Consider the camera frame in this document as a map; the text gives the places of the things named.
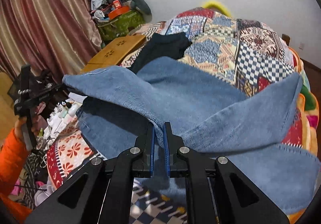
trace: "person's hand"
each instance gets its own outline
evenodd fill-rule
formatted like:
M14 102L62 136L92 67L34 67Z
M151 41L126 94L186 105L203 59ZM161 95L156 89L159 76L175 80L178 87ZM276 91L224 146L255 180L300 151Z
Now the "person's hand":
M39 134L39 129L37 127L37 122L39 120L39 116L38 115L35 115L33 117L33 126L31 127L31 131L33 132L33 134L35 136L37 136ZM24 143L24 139L23 139L23 133L22 133L22 130L21 130L21 126L23 124L25 124L27 121L27 117L21 117L19 118L15 125L14 125L14 135Z

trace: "brown floor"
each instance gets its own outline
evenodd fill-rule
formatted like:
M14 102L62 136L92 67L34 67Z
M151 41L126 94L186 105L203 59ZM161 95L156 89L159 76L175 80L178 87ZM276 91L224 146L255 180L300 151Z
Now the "brown floor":
M319 105L321 105L321 69L314 67L314 65L309 64L307 61L304 62L304 70L309 79L311 93L317 98ZM318 158L321 159L321 121L319 121L319 126L317 128L317 139L318 139Z

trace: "silver bolt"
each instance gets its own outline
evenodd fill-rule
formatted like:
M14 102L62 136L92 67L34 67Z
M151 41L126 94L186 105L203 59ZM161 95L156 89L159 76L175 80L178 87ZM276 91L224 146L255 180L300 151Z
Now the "silver bolt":
M180 151L181 153L188 153L188 152L189 152L189 148L183 146L183 147L179 148L179 151Z
M91 160L91 164L93 165L98 165L102 162L102 160L98 157L95 157L94 159Z
M138 147L133 147L133 148L130 149L130 152L131 152L132 154L136 154L136 153L139 153L139 152L140 152L140 149L139 149Z
M227 164L228 159L225 158L225 157L219 157L218 161L219 161L219 163L221 163L221 164Z

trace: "satin curtain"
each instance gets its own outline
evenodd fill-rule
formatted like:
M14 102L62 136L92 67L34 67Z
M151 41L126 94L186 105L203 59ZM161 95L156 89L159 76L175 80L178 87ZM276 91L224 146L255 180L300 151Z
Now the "satin curtain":
M90 0L0 0L0 70L50 69L54 80L77 74L101 49Z

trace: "bed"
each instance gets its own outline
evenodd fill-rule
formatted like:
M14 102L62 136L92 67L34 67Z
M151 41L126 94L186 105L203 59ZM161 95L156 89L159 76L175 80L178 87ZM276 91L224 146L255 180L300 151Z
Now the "bed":
M302 60L273 29L259 21L230 18L209 9L195 8L168 21L142 25L132 34L145 35L148 43L154 33L181 32L185 32L191 46L178 62L211 74L248 97L294 72L301 74L303 86L296 101L295 116L281 143L317 156L317 99L310 92ZM120 66L131 67L142 49L143 46L129 54ZM271 73L271 67L277 67L278 71ZM105 158L85 142L75 117L47 153L53 185L59 188L93 156ZM290 222L294 223L303 212L304 209L300 209L288 214ZM130 216L130 224L187 223L185 205L149 189L139 180L134 182Z

